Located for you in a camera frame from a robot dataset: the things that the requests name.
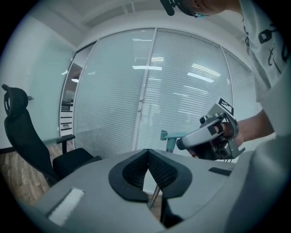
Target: white horizontal blind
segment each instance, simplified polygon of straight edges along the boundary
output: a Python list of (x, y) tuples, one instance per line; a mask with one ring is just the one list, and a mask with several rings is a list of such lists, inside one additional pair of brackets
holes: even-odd
[[(256, 91), (254, 76), (251, 70), (237, 57), (223, 49), (231, 74), (234, 116), (240, 121), (257, 114)], [(247, 151), (253, 149), (254, 141), (245, 142), (240, 147)]]
[[(191, 132), (219, 97), (229, 103), (231, 83), (220, 47), (158, 31), (142, 106), (137, 149), (166, 149), (161, 130)], [(188, 155), (175, 148), (174, 153)]]
[(77, 90), (76, 148), (102, 158), (131, 151), (153, 32), (127, 31), (97, 43)]

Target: baseboard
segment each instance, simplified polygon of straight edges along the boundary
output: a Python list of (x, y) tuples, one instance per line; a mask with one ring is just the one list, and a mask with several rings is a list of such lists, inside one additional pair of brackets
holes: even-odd
[(0, 155), (16, 151), (14, 147), (7, 147), (0, 149)]

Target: black headset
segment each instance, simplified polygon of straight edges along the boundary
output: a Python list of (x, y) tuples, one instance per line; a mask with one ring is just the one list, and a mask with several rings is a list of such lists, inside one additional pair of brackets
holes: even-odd
[(160, 0), (160, 1), (169, 16), (173, 16), (175, 14), (174, 8), (176, 6), (180, 9), (180, 11), (182, 11), (186, 15), (194, 16), (195, 18), (198, 18), (200, 16), (200, 14), (191, 12), (190, 9), (187, 6), (185, 6), (181, 0)]

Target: chair seat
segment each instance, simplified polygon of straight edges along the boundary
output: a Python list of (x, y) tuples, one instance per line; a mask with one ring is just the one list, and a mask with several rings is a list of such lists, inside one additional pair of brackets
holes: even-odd
[(94, 157), (91, 156), (86, 150), (83, 148), (78, 148), (55, 158), (53, 160), (53, 169), (56, 175), (60, 179), (63, 179), (71, 174), (76, 168), (93, 158)]

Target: black office chair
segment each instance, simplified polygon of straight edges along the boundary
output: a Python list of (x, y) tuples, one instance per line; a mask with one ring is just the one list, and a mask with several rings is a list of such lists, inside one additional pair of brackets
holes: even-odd
[(53, 160), (52, 166), (49, 150), (38, 137), (26, 109), (27, 94), (20, 88), (7, 85), (2, 85), (2, 88), (6, 91), (4, 95), (7, 114), (4, 121), (6, 135), (20, 156), (40, 171), (50, 186), (82, 165), (101, 160), (100, 156), (93, 157), (83, 148), (67, 152), (67, 141), (75, 138), (74, 135), (67, 135), (56, 141), (62, 143), (63, 154)]

